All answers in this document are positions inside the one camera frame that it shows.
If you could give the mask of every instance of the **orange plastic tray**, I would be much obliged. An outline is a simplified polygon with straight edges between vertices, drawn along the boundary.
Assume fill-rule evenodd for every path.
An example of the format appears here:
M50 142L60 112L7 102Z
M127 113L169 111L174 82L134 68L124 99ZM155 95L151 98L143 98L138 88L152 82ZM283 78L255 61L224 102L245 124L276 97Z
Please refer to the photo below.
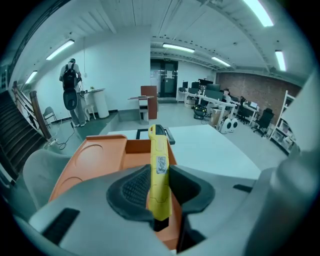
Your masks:
M169 164L176 165L176 159L169 142ZM128 140L124 135L88 136L65 166L50 196L49 202L73 187L74 185L111 174L127 168L150 164L151 140ZM177 247L181 225L181 207L172 194L172 215L169 226L157 237L170 249Z

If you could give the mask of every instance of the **shelving unit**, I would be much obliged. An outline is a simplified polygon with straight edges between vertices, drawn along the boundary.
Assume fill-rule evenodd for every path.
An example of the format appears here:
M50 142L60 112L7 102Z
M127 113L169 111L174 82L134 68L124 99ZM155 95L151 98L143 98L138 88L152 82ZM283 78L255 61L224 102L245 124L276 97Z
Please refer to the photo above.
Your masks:
M283 118L283 113L287 110L290 104L295 100L295 97L288 94L288 91L285 91L284 101L282 105L282 109L279 115L279 118L276 122L275 128L272 131L269 140L274 142L284 153L287 155L290 154L291 148L296 143L296 139L293 133L290 130L290 127L286 120ZM292 141L291 144L284 141L285 138L289 137Z

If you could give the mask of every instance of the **yellow utility knife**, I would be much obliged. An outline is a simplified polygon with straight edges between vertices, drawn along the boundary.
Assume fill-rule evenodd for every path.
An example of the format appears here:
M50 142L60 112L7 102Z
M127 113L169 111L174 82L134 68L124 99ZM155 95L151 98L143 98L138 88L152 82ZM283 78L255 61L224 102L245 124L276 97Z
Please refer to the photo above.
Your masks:
M151 140L151 184L148 208L155 219L154 230L160 231L169 225L172 214L171 190L169 187L169 156L165 129L153 124L148 130Z

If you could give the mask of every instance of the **ceiling light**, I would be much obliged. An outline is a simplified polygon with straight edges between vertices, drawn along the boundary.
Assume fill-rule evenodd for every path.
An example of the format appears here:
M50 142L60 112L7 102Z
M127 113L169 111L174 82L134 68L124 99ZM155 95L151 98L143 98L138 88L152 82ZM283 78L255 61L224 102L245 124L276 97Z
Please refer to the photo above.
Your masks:
M285 57L284 57L284 53L281 50L276 50L275 51L275 56L278 60L279 63L279 68L281 71L286 71L286 63L285 63Z
M227 67L231 67L228 63L224 62L223 60L217 58L217 57L212 57L211 59L217 61L217 62L220 62L222 63L223 65L227 66Z
M32 74L29 76L28 80L25 83L29 84L37 73L38 73L38 71L33 71Z
M264 27L271 27L274 25L267 11L258 0L243 1L250 7Z
M74 43L75 43L75 41L70 39L64 45L62 45L58 49L56 49L48 58L46 58L46 60L48 60L48 61L52 60L58 53L62 52L64 49L66 49L70 45L73 45Z
M164 48L170 48L170 49L176 49L176 50L181 50L181 51L186 51L188 53L193 53L195 50L194 49L190 49L190 48L186 48L186 47L181 47L178 45L174 45L174 44L168 44L168 43L164 43L162 45L162 47Z

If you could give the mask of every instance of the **backpack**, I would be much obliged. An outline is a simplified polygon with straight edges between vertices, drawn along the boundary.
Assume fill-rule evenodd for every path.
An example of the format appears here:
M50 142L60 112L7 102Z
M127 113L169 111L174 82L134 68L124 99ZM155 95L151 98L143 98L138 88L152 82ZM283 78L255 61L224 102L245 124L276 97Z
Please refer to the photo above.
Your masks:
M74 90L77 85L77 75L74 70L74 63L72 63L71 68L68 68L68 64L65 65L65 70L62 76L63 89L66 91Z

